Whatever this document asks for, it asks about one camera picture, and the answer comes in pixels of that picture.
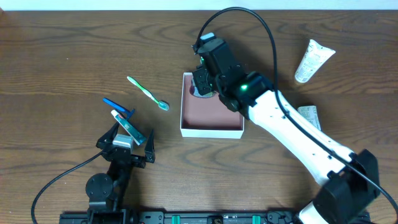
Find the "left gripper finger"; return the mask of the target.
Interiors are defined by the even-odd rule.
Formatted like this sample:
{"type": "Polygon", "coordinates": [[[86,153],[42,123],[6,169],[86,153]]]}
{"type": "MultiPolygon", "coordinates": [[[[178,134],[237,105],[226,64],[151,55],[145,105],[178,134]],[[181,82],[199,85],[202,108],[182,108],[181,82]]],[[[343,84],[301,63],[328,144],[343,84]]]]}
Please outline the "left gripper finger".
{"type": "Polygon", "coordinates": [[[98,149],[106,149],[108,145],[112,145],[119,129],[119,123],[116,122],[105,134],[103,134],[96,142],[98,149]]]}
{"type": "Polygon", "coordinates": [[[144,152],[145,152],[146,162],[154,163],[155,162],[154,130],[152,130],[149,134],[144,152]]]}

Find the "white lotion tube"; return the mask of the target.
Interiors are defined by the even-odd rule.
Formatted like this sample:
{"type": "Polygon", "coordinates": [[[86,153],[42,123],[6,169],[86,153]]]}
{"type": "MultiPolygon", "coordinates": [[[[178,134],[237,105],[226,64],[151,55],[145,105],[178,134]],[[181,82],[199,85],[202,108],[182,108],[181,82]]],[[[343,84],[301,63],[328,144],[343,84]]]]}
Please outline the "white lotion tube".
{"type": "Polygon", "coordinates": [[[324,47],[315,40],[310,39],[302,61],[295,72],[295,81],[298,83],[308,82],[318,69],[335,53],[335,50],[324,47]]]}

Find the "green and white small box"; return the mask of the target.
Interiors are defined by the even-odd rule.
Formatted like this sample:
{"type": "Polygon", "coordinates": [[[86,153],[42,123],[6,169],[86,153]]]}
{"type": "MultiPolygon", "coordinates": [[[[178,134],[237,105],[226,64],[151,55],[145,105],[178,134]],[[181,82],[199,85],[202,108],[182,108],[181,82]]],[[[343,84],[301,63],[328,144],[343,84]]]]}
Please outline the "green and white small box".
{"type": "Polygon", "coordinates": [[[312,106],[301,106],[298,107],[297,111],[314,127],[316,127],[319,131],[322,130],[320,126],[320,121],[318,119],[317,107],[312,106]]]}

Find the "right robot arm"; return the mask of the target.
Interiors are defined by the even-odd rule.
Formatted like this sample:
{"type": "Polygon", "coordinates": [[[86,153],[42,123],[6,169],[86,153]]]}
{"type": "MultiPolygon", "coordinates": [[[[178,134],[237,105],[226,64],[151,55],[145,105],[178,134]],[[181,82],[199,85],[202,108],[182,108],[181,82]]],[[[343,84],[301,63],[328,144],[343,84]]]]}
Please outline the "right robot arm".
{"type": "Polygon", "coordinates": [[[317,196],[299,212],[301,223],[351,223],[379,196],[378,163],[368,150],[356,154],[314,127],[270,80],[246,73],[223,39],[209,33],[193,49],[201,57],[193,73],[199,94],[218,92],[230,111],[272,134],[320,185],[317,196]]]}

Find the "white box with brown interior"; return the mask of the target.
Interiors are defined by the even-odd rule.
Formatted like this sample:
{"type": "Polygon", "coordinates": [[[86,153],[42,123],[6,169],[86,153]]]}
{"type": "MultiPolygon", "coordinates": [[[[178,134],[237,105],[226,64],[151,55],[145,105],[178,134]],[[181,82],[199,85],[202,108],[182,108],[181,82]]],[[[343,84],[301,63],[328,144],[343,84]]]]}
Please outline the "white box with brown interior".
{"type": "Polygon", "coordinates": [[[193,75],[183,74],[180,107],[180,132],[184,138],[240,139],[244,132],[244,118],[232,112],[218,95],[199,98],[193,95],[193,75]]]}

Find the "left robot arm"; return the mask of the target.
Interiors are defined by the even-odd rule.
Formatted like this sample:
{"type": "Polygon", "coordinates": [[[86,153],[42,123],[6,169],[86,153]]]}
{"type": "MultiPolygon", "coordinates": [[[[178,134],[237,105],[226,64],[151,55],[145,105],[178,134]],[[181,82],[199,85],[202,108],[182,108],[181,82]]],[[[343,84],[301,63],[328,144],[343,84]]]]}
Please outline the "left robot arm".
{"type": "Polygon", "coordinates": [[[102,135],[96,143],[101,149],[101,155],[110,162],[106,173],[98,173],[89,178],[86,183],[86,194],[89,197],[87,224],[131,224],[139,222],[136,211],[123,208],[123,198],[129,184],[132,169],[145,168],[146,164],[155,162],[154,133],[150,133],[144,155],[138,156],[131,150],[118,146],[113,141],[118,133],[119,124],[102,135]]]}

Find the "blue razor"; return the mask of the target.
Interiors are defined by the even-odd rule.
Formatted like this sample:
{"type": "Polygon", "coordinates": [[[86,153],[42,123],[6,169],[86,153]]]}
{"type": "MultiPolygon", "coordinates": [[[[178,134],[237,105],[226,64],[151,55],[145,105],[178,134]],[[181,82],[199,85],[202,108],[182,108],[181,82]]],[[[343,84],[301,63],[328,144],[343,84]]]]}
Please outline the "blue razor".
{"type": "Polygon", "coordinates": [[[126,119],[129,120],[131,118],[131,116],[134,114],[135,109],[133,110],[128,110],[125,107],[115,103],[114,101],[108,99],[108,98],[103,98],[103,101],[110,105],[111,107],[113,107],[116,111],[118,111],[119,113],[124,113],[126,115],[126,119]]]}

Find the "green toothbrush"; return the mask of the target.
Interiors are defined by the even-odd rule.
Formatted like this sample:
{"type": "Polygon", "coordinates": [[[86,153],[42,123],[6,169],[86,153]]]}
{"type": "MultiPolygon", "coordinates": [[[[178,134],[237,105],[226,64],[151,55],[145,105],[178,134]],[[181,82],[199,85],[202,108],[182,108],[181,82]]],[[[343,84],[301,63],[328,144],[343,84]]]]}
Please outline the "green toothbrush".
{"type": "Polygon", "coordinates": [[[164,111],[168,111],[170,109],[170,106],[167,102],[158,100],[149,90],[144,88],[136,79],[134,79],[133,77],[127,76],[127,80],[129,82],[131,82],[133,85],[135,85],[136,87],[138,87],[146,96],[148,96],[152,101],[154,101],[160,109],[162,109],[164,111]]]}

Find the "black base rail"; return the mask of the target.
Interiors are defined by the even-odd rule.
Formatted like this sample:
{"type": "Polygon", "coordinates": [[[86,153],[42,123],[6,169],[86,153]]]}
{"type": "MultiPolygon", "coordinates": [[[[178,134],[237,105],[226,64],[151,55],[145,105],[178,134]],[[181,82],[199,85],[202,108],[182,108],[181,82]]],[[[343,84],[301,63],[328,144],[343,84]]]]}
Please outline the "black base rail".
{"type": "Polygon", "coordinates": [[[168,213],[137,212],[64,212],[60,224],[294,224],[299,218],[289,211],[263,213],[168,213]]]}

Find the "white green toothpaste tube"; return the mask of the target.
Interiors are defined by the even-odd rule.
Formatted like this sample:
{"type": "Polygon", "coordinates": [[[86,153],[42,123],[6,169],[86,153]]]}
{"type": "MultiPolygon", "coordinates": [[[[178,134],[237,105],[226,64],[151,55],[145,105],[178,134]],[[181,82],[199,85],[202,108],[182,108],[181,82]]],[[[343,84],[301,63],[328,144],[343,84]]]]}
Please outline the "white green toothpaste tube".
{"type": "Polygon", "coordinates": [[[133,138],[137,145],[141,145],[146,141],[146,137],[141,134],[121,113],[116,110],[111,111],[114,119],[125,129],[125,131],[133,138]]]}

